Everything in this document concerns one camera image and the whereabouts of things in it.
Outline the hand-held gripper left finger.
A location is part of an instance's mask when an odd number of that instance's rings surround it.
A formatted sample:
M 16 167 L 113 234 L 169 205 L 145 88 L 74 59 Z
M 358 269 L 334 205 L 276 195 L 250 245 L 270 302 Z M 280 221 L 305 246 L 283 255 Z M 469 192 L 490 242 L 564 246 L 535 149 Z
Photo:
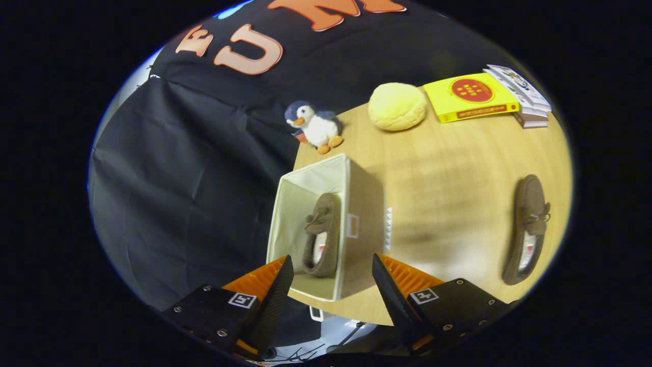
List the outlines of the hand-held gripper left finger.
M 264 357 L 293 277 L 292 258 L 285 255 L 226 285 L 201 285 L 161 315 L 219 353 Z

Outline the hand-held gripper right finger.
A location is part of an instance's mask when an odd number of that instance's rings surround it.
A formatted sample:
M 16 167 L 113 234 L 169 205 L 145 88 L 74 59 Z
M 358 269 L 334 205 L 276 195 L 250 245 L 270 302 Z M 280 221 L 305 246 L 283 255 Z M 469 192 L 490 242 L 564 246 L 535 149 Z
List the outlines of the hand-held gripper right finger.
M 414 356 L 454 348 L 510 310 L 462 277 L 442 281 L 381 253 L 373 255 L 372 276 L 401 343 Z

